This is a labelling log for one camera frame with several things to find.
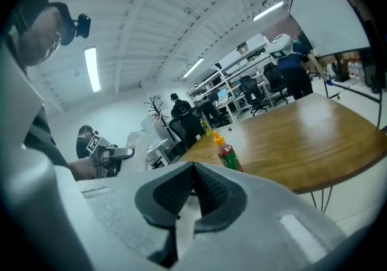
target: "computer monitor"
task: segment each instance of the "computer monitor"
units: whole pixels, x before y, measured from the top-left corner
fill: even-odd
[[[220,92],[218,92],[219,100],[226,96],[227,96],[227,90],[221,90]]]

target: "black hair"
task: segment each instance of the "black hair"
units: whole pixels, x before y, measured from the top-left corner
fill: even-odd
[[[94,130],[92,129],[91,126],[89,126],[89,125],[83,125],[82,127],[79,128],[78,135],[79,135],[79,134],[82,134],[84,131],[88,131],[88,132],[91,132],[91,133],[94,132]]]

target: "dark blue shirt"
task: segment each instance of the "dark blue shirt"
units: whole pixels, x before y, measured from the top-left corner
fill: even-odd
[[[302,44],[299,41],[293,42],[293,51],[300,54],[290,54],[287,57],[279,58],[277,63],[279,70],[283,70],[287,68],[300,68],[302,66],[301,65],[302,58],[310,53],[309,48],[307,48],[304,44]]]

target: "person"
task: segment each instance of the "person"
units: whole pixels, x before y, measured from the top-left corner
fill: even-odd
[[[185,112],[191,109],[189,102],[179,99],[177,94],[171,94],[171,100],[175,102],[175,105],[171,111],[173,119],[182,116]],[[205,133],[200,124],[200,119],[190,113],[182,117],[180,119],[180,123],[186,132],[186,136],[184,138],[186,140],[187,146],[190,148],[197,142],[196,136],[198,134],[203,135]]]
[[[9,29],[5,45],[13,60],[27,75],[27,68],[39,65],[52,56],[60,45],[68,45],[75,37],[75,23],[66,4],[49,3],[31,25],[20,34]],[[53,143],[44,107],[40,109],[24,140],[24,145],[43,152],[54,165],[70,169],[76,180],[95,177],[95,169],[89,157],[68,163]]]
[[[323,80],[327,80],[327,76],[309,48],[299,41],[291,40],[287,34],[284,36],[287,36],[289,39],[290,44],[288,48],[293,49],[286,57],[278,59],[278,70],[284,78],[289,92],[291,92],[295,100],[298,100],[313,93],[311,80],[302,67],[303,58],[307,57],[310,60]]]
[[[94,133],[97,133],[97,132],[95,132],[92,129],[92,127],[89,125],[83,125],[82,127],[79,128],[77,145],[76,145],[78,159],[89,157],[90,154],[89,154],[89,151],[86,149],[86,147],[88,146]]]

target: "yellow bottle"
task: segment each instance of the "yellow bottle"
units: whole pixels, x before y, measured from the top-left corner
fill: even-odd
[[[211,131],[211,128],[210,128],[209,124],[208,124],[204,119],[200,122],[200,124],[201,124],[201,126],[203,127],[204,132],[205,132],[208,136],[211,136],[212,131]]]

